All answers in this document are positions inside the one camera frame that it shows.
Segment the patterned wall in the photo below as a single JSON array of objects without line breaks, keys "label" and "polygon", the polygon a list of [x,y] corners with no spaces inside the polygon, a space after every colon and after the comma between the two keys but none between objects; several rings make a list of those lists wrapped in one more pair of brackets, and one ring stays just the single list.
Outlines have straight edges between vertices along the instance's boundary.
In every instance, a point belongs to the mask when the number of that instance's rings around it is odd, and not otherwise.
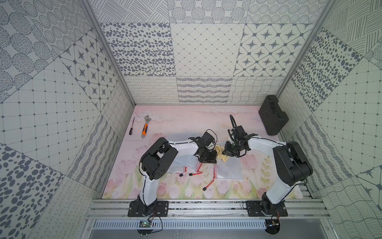
[{"label": "patterned wall", "polygon": [[137,104],[261,104],[326,0],[90,3]]},{"label": "patterned wall", "polygon": [[339,0],[279,97],[342,238],[382,236],[381,14],[380,1]]},{"label": "patterned wall", "polygon": [[73,238],[133,105],[77,0],[0,13],[0,237]]}]

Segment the star pattern tile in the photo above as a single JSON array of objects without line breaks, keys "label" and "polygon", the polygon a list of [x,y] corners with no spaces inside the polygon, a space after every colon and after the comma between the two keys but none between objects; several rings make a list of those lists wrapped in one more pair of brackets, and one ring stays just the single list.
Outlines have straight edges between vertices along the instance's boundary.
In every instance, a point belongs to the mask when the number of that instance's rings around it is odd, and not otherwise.
[{"label": "star pattern tile", "polygon": [[234,76],[286,76],[312,24],[245,24]]},{"label": "star pattern tile", "polygon": [[66,68],[99,111],[113,92],[117,77],[92,30],[60,55]]}]

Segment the striped pattern tile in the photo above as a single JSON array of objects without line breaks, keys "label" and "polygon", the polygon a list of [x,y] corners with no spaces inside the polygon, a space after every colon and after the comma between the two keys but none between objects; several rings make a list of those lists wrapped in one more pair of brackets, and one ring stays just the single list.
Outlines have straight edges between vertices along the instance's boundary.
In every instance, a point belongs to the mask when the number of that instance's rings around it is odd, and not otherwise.
[{"label": "striped pattern tile", "polygon": [[112,169],[119,142],[110,124],[100,115],[67,176],[99,192]]},{"label": "striped pattern tile", "polygon": [[179,103],[226,104],[232,78],[177,77]]}]

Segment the wire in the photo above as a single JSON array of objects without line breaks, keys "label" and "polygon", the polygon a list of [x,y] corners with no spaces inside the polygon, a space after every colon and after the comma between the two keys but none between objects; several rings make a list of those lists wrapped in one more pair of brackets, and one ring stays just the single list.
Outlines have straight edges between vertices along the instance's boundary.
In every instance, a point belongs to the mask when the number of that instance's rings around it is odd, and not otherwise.
[{"label": "wire", "polygon": [[154,232],[150,232],[148,234],[153,234],[153,233],[156,233],[156,232],[160,232],[161,230],[163,230],[163,222],[162,222],[162,219],[160,218],[160,216],[158,216],[159,219],[160,219],[160,225],[162,226],[162,228],[159,230],[159,231],[154,231]]}]

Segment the dotted pattern tile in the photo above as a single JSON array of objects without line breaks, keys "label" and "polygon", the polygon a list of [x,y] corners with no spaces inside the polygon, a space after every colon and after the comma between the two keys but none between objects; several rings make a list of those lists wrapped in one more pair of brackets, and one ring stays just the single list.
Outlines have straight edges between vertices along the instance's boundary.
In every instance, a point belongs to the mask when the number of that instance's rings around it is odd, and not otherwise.
[{"label": "dotted pattern tile", "polygon": [[125,76],[137,104],[178,104],[176,77]]},{"label": "dotted pattern tile", "polygon": [[177,76],[232,76],[241,24],[171,25]]},{"label": "dotted pattern tile", "polygon": [[360,60],[356,51],[322,28],[292,81],[314,111]]},{"label": "dotted pattern tile", "polygon": [[59,58],[95,107],[102,111],[114,90],[117,76],[93,30],[80,37]]},{"label": "dotted pattern tile", "polygon": [[0,139],[65,173],[100,112],[60,59],[1,105]]},{"label": "dotted pattern tile", "polygon": [[234,77],[228,104],[262,104],[265,97],[276,94],[284,77]]},{"label": "dotted pattern tile", "polygon": [[246,23],[250,0],[167,0],[171,23]]},{"label": "dotted pattern tile", "polygon": [[169,24],[103,23],[101,27],[124,76],[175,76]]},{"label": "dotted pattern tile", "polygon": [[2,15],[0,102],[2,102],[57,55],[19,3],[2,3],[0,12]]},{"label": "dotted pattern tile", "polygon": [[77,238],[78,234],[82,233],[84,212],[94,198],[100,198],[100,194],[64,176],[29,238]]},{"label": "dotted pattern tile", "polygon": [[286,76],[312,24],[245,24],[235,76]]},{"label": "dotted pattern tile", "polygon": [[251,0],[251,23],[315,23],[326,0]]},{"label": "dotted pattern tile", "polygon": [[362,59],[314,112],[356,174],[382,165],[381,75]]},{"label": "dotted pattern tile", "polygon": [[25,239],[48,207],[64,175],[3,144],[0,152],[1,233]]}]

